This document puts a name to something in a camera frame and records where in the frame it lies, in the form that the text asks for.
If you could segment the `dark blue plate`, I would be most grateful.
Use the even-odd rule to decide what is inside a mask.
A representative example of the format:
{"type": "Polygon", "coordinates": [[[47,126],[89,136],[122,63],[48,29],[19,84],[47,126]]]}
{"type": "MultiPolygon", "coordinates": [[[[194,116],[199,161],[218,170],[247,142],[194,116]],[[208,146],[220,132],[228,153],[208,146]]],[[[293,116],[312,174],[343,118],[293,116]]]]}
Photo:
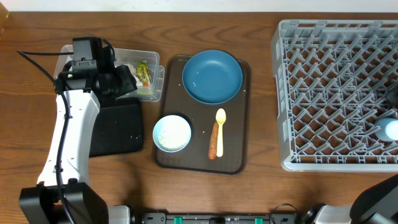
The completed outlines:
{"type": "Polygon", "coordinates": [[[188,59],[183,68],[182,82],[193,99],[208,105],[218,105],[238,93],[243,84],[243,71],[229,53],[205,50],[188,59]]]}

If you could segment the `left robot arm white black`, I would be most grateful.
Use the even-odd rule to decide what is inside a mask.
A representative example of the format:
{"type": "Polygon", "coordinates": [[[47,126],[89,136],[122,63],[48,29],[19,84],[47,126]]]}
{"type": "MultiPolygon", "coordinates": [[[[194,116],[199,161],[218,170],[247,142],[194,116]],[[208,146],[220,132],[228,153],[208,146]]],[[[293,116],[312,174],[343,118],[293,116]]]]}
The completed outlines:
{"type": "Polygon", "coordinates": [[[126,205],[109,206],[90,187],[90,157],[142,149],[143,121],[133,66],[65,69],[57,78],[57,118],[52,143],[35,187],[21,190],[29,223],[134,223],[126,205]]]}

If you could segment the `light blue cup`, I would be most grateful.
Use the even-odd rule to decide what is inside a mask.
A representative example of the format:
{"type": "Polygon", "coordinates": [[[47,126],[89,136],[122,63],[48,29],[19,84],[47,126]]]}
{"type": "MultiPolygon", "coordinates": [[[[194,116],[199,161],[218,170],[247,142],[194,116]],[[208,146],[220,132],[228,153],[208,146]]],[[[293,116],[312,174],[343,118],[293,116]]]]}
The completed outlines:
{"type": "Polygon", "coordinates": [[[374,124],[379,129],[375,132],[375,135],[382,141],[392,142],[398,140],[398,120],[394,118],[383,118],[374,124]]]}

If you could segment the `pale yellow plastic spoon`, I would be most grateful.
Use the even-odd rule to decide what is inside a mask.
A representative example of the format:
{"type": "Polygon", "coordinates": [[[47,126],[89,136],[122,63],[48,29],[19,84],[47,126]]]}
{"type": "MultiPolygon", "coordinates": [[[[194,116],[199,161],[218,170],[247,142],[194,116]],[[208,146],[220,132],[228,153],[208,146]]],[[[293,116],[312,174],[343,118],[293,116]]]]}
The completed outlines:
{"type": "Polygon", "coordinates": [[[216,112],[216,122],[218,123],[218,139],[217,139],[217,150],[216,156],[223,156],[223,125],[226,121],[226,112],[223,108],[220,108],[216,112]]]}

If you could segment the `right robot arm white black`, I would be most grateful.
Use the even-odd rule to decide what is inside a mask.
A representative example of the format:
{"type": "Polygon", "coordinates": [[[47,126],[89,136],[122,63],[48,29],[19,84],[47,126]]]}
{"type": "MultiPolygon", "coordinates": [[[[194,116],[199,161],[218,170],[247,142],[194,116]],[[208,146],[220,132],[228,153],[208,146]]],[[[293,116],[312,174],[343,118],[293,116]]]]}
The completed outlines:
{"type": "Polygon", "coordinates": [[[304,224],[397,224],[397,176],[361,193],[351,206],[320,203],[300,219],[304,224]]]}

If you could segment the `green yellow snack wrapper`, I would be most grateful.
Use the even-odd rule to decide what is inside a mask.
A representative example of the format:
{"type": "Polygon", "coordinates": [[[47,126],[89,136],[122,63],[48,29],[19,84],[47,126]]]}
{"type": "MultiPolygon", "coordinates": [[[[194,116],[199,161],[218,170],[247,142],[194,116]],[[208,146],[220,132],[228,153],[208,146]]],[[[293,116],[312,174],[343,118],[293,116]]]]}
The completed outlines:
{"type": "Polygon", "coordinates": [[[142,86],[149,87],[152,85],[152,77],[148,71],[146,60],[140,61],[137,64],[136,76],[142,83],[142,86]]]}

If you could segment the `light blue bowl with rice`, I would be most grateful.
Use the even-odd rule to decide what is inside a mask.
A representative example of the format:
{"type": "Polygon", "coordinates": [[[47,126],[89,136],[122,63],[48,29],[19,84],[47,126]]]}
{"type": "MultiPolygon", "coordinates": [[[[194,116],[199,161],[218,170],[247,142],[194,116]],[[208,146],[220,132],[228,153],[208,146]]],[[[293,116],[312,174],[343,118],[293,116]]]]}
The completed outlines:
{"type": "Polygon", "coordinates": [[[178,152],[184,149],[192,136],[189,122],[178,115],[168,115],[156,122],[152,138],[158,149],[164,152],[178,152]]]}

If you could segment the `orange carrot stick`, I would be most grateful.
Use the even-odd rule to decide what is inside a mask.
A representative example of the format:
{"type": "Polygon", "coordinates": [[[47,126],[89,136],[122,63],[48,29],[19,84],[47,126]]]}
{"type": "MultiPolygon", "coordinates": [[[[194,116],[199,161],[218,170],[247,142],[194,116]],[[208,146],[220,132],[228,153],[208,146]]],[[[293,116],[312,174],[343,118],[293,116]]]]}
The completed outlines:
{"type": "Polygon", "coordinates": [[[213,125],[213,129],[210,136],[209,150],[208,150],[208,158],[216,159],[217,152],[217,139],[218,139],[218,123],[215,121],[213,125]]]}

